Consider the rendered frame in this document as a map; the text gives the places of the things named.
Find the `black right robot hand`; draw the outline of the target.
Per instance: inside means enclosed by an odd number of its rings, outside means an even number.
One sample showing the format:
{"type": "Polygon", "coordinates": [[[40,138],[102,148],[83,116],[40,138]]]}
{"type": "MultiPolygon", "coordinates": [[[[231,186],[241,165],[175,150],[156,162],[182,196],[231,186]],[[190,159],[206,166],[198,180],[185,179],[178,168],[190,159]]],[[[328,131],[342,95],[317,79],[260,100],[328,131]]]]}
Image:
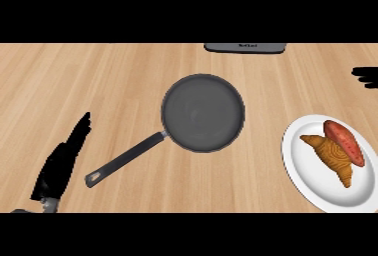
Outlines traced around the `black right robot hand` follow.
{"type": "Polygon", "coordinates": [[[368,89],[378,89],[378,67],[355,67],[352,75],[358,77],[368,89]]]}

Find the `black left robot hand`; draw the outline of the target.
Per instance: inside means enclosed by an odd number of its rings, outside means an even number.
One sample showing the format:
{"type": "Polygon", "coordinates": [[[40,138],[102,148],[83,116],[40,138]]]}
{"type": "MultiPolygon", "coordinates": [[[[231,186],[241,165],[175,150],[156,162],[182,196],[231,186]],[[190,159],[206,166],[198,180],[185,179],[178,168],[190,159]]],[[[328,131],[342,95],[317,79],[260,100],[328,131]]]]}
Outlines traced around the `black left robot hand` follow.
{"type": "Polygon", "coordinates": [[[73,129],[68,140],[58,144],[46,159],[32,194],[33,200],[40,201],[43,198],[60,199],[63,197],[76,159],[91,130],[91,113],[86,113],[73,129]]]}

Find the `reddish sweet potato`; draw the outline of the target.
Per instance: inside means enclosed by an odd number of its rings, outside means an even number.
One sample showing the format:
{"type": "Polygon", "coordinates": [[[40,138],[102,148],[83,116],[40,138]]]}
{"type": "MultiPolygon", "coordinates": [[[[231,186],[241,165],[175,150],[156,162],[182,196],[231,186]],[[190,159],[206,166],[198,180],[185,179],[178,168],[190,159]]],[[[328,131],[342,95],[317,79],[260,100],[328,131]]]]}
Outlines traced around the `reddish sweet potato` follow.
{"type": "Polygon", "coordinates": [[[359,143],[350,130],[336,121],[327,120],[324,122],[324,133],[345,150],[348,156],[350,157],[352,163],[356,166],[364,167],[365,158],[359,143]]]}

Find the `white plate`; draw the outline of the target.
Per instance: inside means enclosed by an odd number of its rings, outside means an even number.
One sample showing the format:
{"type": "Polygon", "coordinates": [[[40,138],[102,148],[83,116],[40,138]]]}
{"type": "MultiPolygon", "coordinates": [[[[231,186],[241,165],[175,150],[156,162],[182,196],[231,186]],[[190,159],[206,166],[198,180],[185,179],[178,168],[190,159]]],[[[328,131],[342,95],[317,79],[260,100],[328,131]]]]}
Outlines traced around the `white plate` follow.
{"type": "Polygon", "coordinates": [[[283,161],[293,184],[311,203],[325,212],[374,213],[378,211],[378,155],[361,133],[342,120],[306,115],[290,125],[281,144],[283,161]],[[337,173],[321,161],[302,135],[324,136],[324,122],[340,123],[355,135],[365,166],[352,165],[352,186],[346,188],[337,173]]]}

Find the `dark grey frying pan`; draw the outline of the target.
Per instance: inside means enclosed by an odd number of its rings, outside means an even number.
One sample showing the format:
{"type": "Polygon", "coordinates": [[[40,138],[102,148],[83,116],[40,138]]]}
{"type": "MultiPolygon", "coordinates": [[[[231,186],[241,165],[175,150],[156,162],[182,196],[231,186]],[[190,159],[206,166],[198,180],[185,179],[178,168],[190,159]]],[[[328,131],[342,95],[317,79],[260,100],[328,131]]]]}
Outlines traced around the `dark grey frying pan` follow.
{"type": "Polygon", "coordinates": [[[164,130],[86,176],[88,187],[92,188],[166,138],[197,153],[222,150],[238,138],[244,121],[246,106],[234,85],[212,74],[184,77],[163,99],[164,130]]]}

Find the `brown croissant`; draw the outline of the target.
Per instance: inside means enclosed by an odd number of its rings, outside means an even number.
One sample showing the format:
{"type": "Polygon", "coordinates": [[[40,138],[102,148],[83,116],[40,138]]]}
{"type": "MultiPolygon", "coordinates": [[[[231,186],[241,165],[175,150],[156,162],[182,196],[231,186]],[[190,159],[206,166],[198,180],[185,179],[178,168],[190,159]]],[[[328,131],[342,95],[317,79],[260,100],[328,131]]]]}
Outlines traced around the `brown croissant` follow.
{"type": "Polygon", "coordinates": [[[343,186],[349,188],[352,186],[353,169],[352,160],[343,148],[328,137],[319,135],[302,135],[300,139],[314,148],[321,161],[337,173],[343,186]]]}

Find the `dark grey appliance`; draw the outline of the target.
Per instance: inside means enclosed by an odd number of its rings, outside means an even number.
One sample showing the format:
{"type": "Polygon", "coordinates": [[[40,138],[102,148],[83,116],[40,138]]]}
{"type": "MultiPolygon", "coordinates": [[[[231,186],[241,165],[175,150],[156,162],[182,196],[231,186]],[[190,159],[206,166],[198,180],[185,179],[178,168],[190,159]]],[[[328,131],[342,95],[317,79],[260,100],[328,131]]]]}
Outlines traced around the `dark grey appliance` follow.
{"type": "Polygon", "coordinates": [[[206,43],[204,48],[210,52],[243,54],[281,54],[286,51],[286,43],[206,43]]]}

